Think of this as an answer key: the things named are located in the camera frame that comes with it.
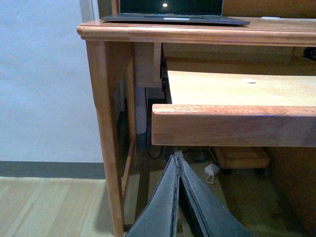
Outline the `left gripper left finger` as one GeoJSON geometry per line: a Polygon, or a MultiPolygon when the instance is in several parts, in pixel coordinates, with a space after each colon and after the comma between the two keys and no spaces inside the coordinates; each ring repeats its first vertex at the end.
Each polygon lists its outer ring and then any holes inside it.
{"type": "Polygon", "coordinates": [[[179,174],[177,158],[171,156],[147,206],[127,237],[177,236],[179,174]]]}

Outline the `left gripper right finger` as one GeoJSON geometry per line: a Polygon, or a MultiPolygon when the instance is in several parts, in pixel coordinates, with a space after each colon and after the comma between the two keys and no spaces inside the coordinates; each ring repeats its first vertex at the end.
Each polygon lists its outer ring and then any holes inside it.
{"type": "Polygon", "coordinates": [[[180,172],[179,204],[195,237],[250,237],[244,227],[216,198],[183,157],[180,172]]]}

